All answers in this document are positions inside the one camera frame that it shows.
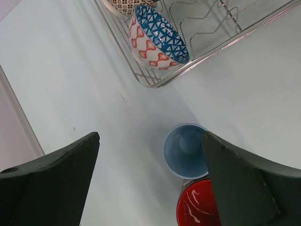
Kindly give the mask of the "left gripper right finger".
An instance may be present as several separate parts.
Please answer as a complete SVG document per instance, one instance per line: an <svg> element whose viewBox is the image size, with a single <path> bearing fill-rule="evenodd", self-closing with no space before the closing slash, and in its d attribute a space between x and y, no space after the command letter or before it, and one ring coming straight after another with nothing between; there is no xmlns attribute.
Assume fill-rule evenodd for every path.
<svg viewBox="0 0 301 226"><path fill-rule="evenodd" d="M299 226L301 171L239 148L212 132L203 151L223 226Z"/></svg>

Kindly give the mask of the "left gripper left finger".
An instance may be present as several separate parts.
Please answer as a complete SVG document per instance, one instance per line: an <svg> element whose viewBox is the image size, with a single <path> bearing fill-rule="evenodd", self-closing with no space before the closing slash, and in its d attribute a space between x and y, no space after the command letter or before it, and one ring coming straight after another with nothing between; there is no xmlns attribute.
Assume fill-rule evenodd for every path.
<svg viewBox="0 0 301 226"><path fill-rule="evenodd" d="M2 226L78 226L100 147L97 132L0 173Z"/></svg>

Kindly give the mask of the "blue patterned bowl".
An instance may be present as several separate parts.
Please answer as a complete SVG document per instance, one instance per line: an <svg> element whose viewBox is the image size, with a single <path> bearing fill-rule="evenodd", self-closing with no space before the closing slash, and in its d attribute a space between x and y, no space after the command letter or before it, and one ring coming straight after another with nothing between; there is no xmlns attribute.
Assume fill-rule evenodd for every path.
<svg viewBox="0 0 301 226"><path fill-rule="evenodd" d="M161 14L146 5L135 6L128 36L131 53L143 67L167 71L190 60L178 32Z"/></svg>

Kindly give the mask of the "red brown patterned bowl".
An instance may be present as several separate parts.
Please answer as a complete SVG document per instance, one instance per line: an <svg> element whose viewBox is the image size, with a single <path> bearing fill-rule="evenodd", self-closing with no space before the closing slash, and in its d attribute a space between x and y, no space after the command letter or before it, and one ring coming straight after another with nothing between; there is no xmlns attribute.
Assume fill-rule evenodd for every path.
<svg viewBox="0 0 301 226"><path fill-rule="evenodd" d="M117 17L130 17L137 5L146 5L151 8L157 7L157 0L102 0L105 7Z"/></svg>

